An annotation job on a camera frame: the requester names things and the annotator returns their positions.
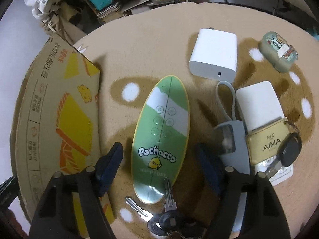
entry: white polka dot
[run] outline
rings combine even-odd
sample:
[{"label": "white polka dot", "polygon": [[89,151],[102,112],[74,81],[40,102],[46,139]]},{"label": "white polka dot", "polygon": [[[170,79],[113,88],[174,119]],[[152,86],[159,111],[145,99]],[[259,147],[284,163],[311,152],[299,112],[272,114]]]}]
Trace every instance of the white polka dot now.
[{"label": "white polka dot", "polygon": [[298,75],[296,75],[294,72],[289,72],[290,78],[293,80],[295,84],[300,84],[300,79]]},{"label": "white polka dot", "polygon": [[132,217],[131,212],[129,210],[127,210],[126,208],[121,208],[120,215],[124,219],[125,222],[130,223],[133,221],[133,217]]},{"label": "white polka dot", "polygon": [[138,97],[139,87],[136,83],[128,83],[122,91],[122,98],[127,102],[131,102]]},{"label": "white polka dot", "polygon": [[85,50],[87,50],[87,47],[81,49],[79,52],[82,54]]},{"label": "white polka dot", "polygon": [[301,108],[302,108],[302,112],[305,115],[306,119],[310,118],[311,114],[312,114],[311,105],[310,105],[310,102],[306,98],[303,98],[301,100]]},{"label": "white polka dot", "polygon": [[252,48],[249,50],[249,55],[258,62],[263,61],[264,59],[263,54],[261,54],[258,48]]}]

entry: cartoon sticker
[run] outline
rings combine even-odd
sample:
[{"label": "cartoon sticker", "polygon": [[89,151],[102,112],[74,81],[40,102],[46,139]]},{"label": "cartoon sticker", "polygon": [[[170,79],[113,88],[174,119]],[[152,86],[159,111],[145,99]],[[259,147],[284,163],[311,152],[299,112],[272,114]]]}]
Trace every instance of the cartoon sticker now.
[{"label": "cartoon sticker", "polygon": [[162,167],[162,164],[160,162],[160,157],[154,157],[150,160],[150,162],[148,163],[148,167],[154,170],[158,170],[159,168]]},{"label": "cartoon sticker", "polygon": [[92,101],[91,91],[85,85],[78,86],[78,90],[84,100],[85,103],[89,103]]},{"label": "cartoon sticker", "polygon": [[150,147],[149,149],[145,149],[143,147],[138,149],[138,155],[140,157],[142,156],[148,156],[148,155],[157,155],[157,156],[162,156],[164,159],[169,160],[171,163],[176,162],[176,157],[172,155],[169,152],[159,150],[157,146]]}]

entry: white power adapter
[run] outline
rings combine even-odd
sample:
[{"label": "white power adapter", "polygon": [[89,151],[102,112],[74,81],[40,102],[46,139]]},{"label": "white power adapter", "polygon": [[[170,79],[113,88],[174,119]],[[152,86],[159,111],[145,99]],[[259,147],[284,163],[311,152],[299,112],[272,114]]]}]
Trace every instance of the white power adapter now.
[{"label": "white power adapter", "polygon": [[237,36],[202,28],[189,60],[193,75],[232,83],[237,70]]}]

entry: brown rug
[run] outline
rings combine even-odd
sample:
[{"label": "brown rug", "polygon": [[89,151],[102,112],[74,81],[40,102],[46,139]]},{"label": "brown rug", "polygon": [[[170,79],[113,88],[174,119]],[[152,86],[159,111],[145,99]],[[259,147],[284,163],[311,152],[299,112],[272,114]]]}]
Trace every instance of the brown rug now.
[{"label": "brown rug", "polygon": [[[195,35],[190,38],[190,48],[194,46],[196,38]],[[300,84],[297,85],[291,79],[289,73],[281,74],[277,72],[267,60],[255,61],[250,56],[249,51],[257,48],[257,45],[258,42],[252,38],[245,39],[239,44],[237,76],[233,83],[235,90],[265,80],[270,81],[280,100],[285,116],[300,129],[303,141],[308,141],[314,128],[315,115],[312,114],[307,119],[301,108],[301,100],[306,98],[310,102],[312,109],[314,109],[313,97],[302,71],[296,64],[291,68],[291,71],[300,79]],[[191,49],[189,49],[187,57],[190,58],[190,55]],[[189,144],[181,172],[173,187],[173,196],[179,210],[208,225],[216,211],[218,199],[208,188],[195,161],[192,149],[198,142],[209,142],[213,127],[225,120],[221,116],[215,100],[212,98],[216,82],[196,76],[192,76],[192,79],[192,87],[186,86],[191,108]],[[141,109],[148,94],[158,81],[159,79],[147,76],[122,78],[112,83],[111,96],[114,101],[128,107],[128,110],[130,107]],[[128,83],[136,83],[140,88],[143,87],[139,96],[132,102],[125,101],[122,98],[122,91]],[[222,86],[219,92],[225,108],[231,109],[232,95],[230,91]],[[136,123],[132,123],[128,127],[119,130],[107,142],[106,148],[110,148],[114,142],[118,141],[123,144],[125,150],[122,167],[117,173],[109,192],[109,197],[117,218],[125,222],[123,217],[127,220],[127,216],[130,215],[127,211],[132,212],[132,222],[125,222],[129,230],[133,231],[138,238],[151,238],[146,223],[138,218],[138,215],[134,213],[134,210],[130,209],[124,200],[126,196],[130,196],[144,209],[154,213],[159,213],[163,210],[163,200],[154,205],[145,205],[138,200],[133,190],[130,175],[130,156],[135,126]]]},{"label": "brown rug", "polygon": [[[214,98],[216,81],[193,76],[189,58],[201,28],[235,33],[238,38],[238,70],[235,89],[268,80],[280,100],[284,114],[300,129],[303,150],[294,165],[294,175],[275,186],[286,214],[291,236],[299,232],[319,203],[318,113],[319,44],[308,33],[280,18],[238,6],[216,3],[181,3],[150,10],[109,22],[93,31],[75,47],[101,67],[99,92],[99,135],[101,151],[121,142],[124,160],[109,192],[116,217],[112,228],[120,238],[153,238],[146,223],[125,203],[131,196],[141,207],[154,213],[163,202],[144,205],[133,191],[130,175],[131,145],[142,106],[158,80],[178,76],[190,103],[189,145],[181,172],[173,186],[177,207],[186,215],[208,224],[218,199],[208,188],[192,150],[197,142],[209,142],[214,126],[225,119]],[[278,73],[254,50],[268,31],[276,31],[299,53],[290,73]],[[139,86],[138,96],[125,100],[126,84]],[[223,104],[230,109],[230,93],[221,87]]]}]

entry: cardboard sheet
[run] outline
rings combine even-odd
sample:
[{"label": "cardboard sheet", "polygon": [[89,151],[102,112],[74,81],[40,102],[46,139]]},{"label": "cardboard sheet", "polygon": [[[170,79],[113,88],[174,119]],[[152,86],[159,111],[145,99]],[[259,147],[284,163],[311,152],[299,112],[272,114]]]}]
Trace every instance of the cardboard sheet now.
[{"label": "cardboard sheet", "polygon": [[[58,35],[52,36],[27,75],[16,130],[15,160],[30,219],[52,175],[78,173],[100,157],[98,84],[100,70]],[[107,195],[101,199],[113,222]],[[77,219],[79,199],[74,197]],[[86,235],[85,226],[79,227]]]}]

